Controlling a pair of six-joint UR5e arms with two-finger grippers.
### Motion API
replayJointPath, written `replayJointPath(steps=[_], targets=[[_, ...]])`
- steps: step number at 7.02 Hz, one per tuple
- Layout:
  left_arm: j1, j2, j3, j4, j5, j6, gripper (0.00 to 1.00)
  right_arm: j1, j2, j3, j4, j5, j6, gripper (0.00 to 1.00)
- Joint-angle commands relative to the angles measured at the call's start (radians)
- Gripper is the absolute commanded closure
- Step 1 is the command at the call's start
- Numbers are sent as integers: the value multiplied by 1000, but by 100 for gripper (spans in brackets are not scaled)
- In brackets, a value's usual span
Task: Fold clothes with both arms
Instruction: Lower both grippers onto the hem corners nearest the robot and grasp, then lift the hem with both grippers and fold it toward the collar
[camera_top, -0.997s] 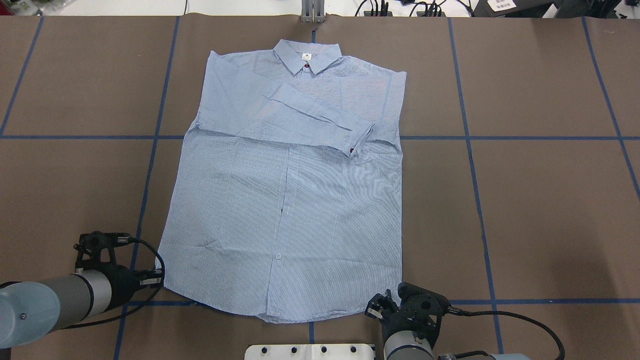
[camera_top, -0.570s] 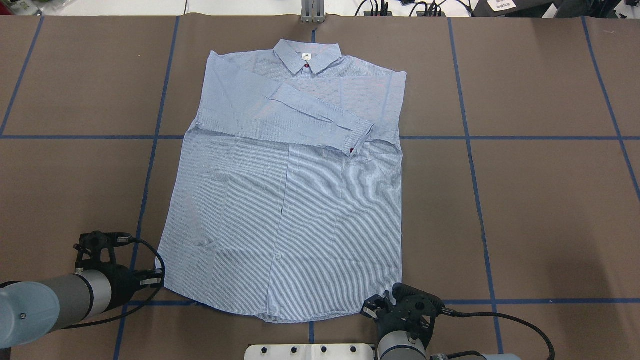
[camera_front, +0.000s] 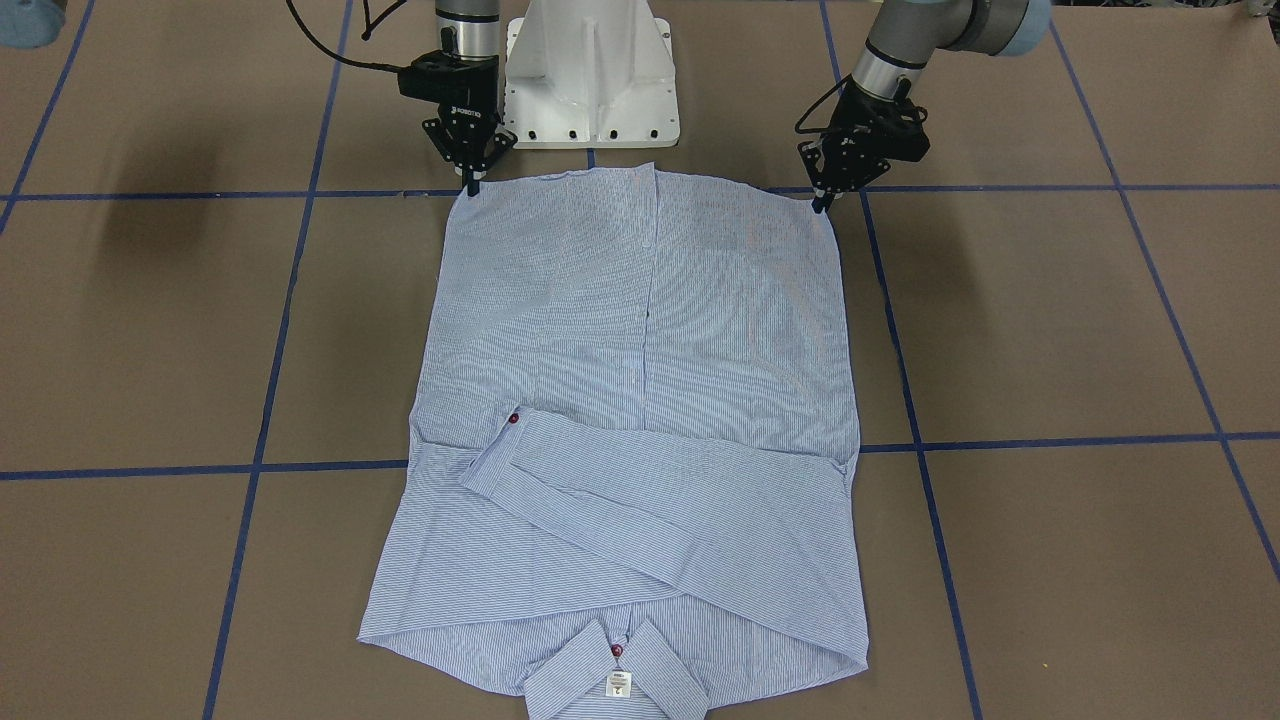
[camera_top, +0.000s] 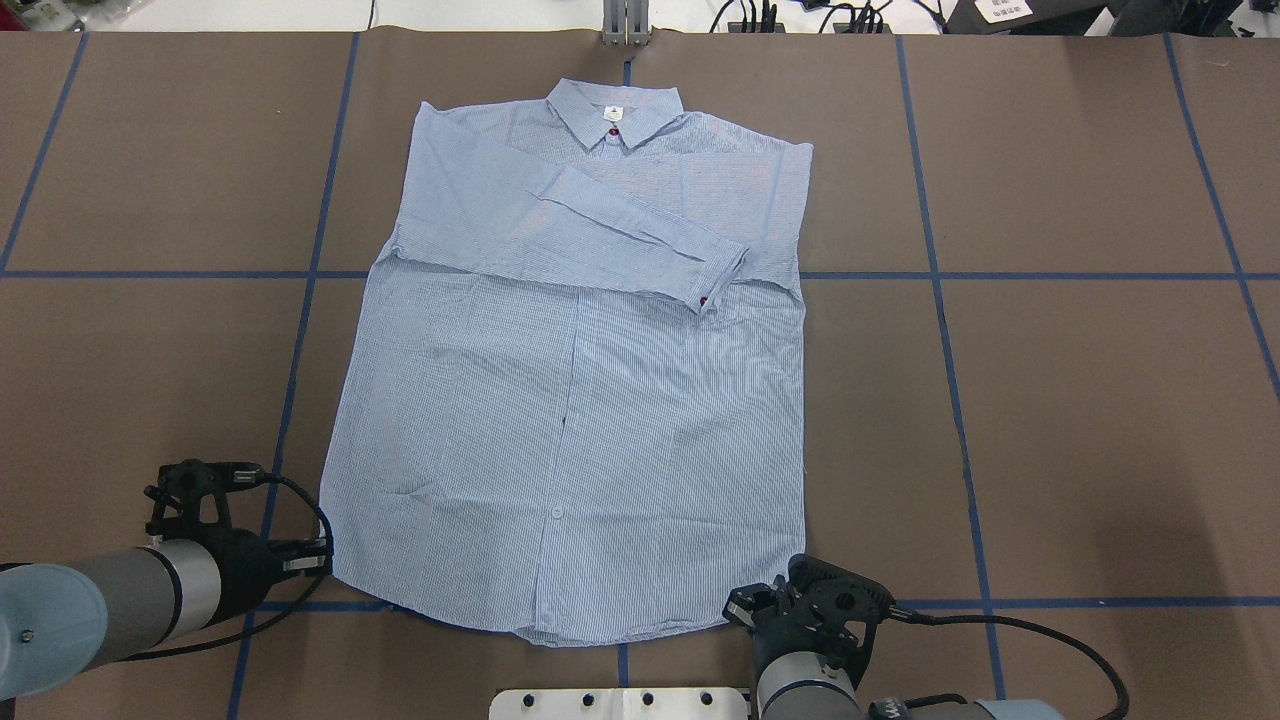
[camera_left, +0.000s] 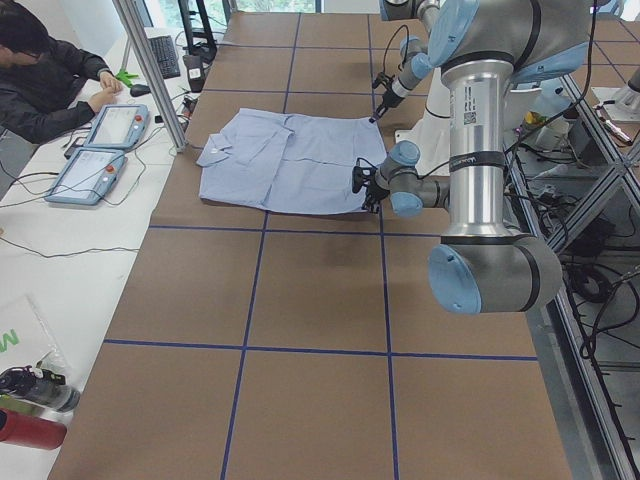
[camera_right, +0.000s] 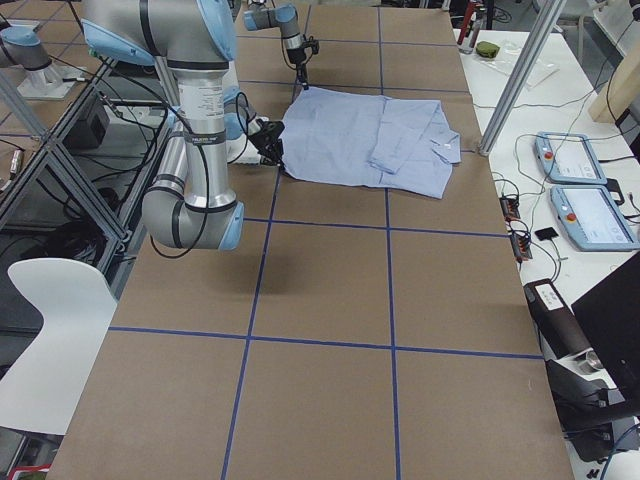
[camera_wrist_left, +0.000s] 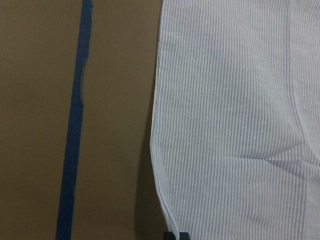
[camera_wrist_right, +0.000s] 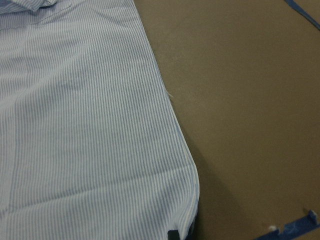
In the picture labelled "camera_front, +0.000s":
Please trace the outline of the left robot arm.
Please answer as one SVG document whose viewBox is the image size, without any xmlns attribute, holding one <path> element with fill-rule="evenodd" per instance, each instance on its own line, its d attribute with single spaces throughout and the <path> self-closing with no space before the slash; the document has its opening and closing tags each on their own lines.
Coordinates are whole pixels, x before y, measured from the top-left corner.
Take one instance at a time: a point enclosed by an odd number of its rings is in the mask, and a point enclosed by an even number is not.
<svg viewBox="0 0 1280 720">
<path fill-rule="evenodd" d="M 913 91 L 937 51 L 1021 56 L 1048 31 L 1050 1 L 883 1 L 854 68 L 797 119 L 797 154 L 826 214 L 893 163 L 931 150 Z"/>
</svg>

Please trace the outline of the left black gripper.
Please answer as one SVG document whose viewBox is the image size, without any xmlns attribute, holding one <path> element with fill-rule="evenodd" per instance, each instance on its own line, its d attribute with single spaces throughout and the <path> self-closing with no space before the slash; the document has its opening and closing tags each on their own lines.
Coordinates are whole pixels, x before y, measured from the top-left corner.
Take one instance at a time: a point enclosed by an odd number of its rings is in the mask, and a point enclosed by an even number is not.
<svg viewBox="0 0 1280 720">
<path fill-rule="evenodd" d="M 797 119 L 800 159 L 813 191 L 812 209 L 826 214 L 836 199 L 867 187 L 892 161 L 920 161 L 931 149 L 928 111 L 901 87 L 890 99 L 858 85 L 836 85 Z"/>
</svg>

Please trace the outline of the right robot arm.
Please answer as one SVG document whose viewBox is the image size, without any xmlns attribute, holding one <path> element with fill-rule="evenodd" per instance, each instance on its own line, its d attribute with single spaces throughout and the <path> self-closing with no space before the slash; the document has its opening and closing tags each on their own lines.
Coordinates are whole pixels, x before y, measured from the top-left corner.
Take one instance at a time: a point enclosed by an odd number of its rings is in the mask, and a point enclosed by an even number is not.
<svg viewBox="0 0 1280 720">
<path fill-rule="evenodd" d="M 474 197 L 484 176 L 517 143 L 500 114 L 500 4 L 436 1 L 438 49 L 396 72 L 403 97 L 431 102 L 422 129 Z"/>
</svg>

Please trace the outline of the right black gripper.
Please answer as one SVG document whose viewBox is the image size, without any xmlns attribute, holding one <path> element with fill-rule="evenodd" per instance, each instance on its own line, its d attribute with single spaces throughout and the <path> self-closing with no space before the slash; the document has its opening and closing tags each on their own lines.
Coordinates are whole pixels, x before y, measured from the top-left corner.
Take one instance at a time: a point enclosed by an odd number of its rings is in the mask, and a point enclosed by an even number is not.
<svg viewBox="0 0 1280 720">
<path fill-rule="evenodd" d="M 440 158 L 461 177 L 468 197 L 518 142 L 498 128 L 499 60 L 467 60 L 447 53 L 428 53 L 398 69 L 399 94 L 436 104 L 436 115 L 422 120 L 422 131 Z"/>
</svg>

